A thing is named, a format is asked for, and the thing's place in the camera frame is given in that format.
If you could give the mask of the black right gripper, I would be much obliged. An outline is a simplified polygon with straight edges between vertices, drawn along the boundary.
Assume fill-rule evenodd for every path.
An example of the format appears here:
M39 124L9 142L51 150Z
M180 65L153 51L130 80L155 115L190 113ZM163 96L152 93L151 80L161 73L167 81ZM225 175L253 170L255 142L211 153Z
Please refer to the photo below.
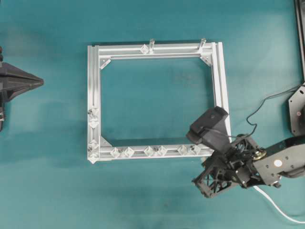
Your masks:
M215 151L203 163L204 171L192 180L206 198L240 185L252 187L259 183L253 162L259 156L259 146L250 136L238 135L226 152Z

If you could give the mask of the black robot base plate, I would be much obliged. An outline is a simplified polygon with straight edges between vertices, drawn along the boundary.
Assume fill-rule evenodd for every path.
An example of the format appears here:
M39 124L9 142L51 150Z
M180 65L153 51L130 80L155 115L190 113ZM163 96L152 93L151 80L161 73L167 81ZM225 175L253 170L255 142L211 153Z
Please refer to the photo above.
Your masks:
M288 99L291 133L305 134L305 84L299 86Z

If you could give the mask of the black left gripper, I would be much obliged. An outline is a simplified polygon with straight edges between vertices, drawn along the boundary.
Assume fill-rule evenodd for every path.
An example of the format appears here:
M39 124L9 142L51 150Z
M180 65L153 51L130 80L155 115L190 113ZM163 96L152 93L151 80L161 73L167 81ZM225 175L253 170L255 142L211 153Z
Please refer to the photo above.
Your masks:
M5 104L16 96L43 86L44 80L3 62L0 47L0 130L5 121Z

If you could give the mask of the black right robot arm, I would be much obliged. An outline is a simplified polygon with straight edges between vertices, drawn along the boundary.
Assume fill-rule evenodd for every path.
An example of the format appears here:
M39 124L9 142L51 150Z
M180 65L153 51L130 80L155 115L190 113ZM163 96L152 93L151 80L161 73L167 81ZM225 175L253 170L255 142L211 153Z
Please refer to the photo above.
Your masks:
M224 149L215 150L202 166L203 172L192 182L206 198L235 186L279 188L281 177L304 176L305 137L294 136L263 148L251 137L239 135Z

